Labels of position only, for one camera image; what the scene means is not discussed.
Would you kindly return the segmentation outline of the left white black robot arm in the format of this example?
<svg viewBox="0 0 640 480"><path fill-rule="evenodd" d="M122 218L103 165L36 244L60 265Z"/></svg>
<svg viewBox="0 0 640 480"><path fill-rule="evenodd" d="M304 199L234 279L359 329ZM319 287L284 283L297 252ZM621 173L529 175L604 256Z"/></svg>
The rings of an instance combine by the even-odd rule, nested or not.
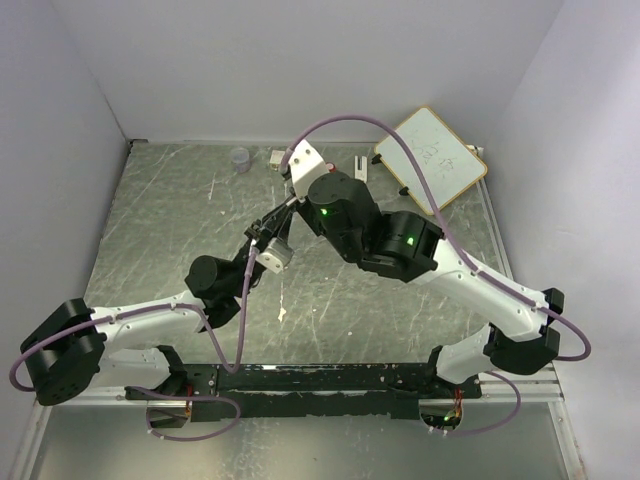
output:
<svg viewBox="0 0 640 480"><path fill-rule="evenodd" d="M212 334L233 318L240 320L243 340L251 289L264 272L281 272L291 259L287 240L297 205L289 197L254 221L233 259L196 258L181 293L120 307L91 308L82 298L63 302L21 344L9 373L11 385L34 393L42 406L111 387L178 397L187 375L177 352L143 343L156 334Z"/></svg>

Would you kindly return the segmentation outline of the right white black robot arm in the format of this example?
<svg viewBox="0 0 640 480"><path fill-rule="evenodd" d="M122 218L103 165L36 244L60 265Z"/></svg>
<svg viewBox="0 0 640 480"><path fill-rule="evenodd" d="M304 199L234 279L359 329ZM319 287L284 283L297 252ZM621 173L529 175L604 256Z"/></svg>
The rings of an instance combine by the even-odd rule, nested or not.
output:
<svg viewBox="0 0 640 480"><path fill-rule="evenodd" d="M320 235L345 262L429 287L487 320L475 334L433 351L434 367L424 374L431 395L446 397L493 369L532 375L557 358L560 334L544 310L562 304L559 291L534 291L533 305L522 304L515 296L528 289L484 264L472 270L438 226L414 212L381 211L365 183L344 173L314 180L307 198Z"/></svg>

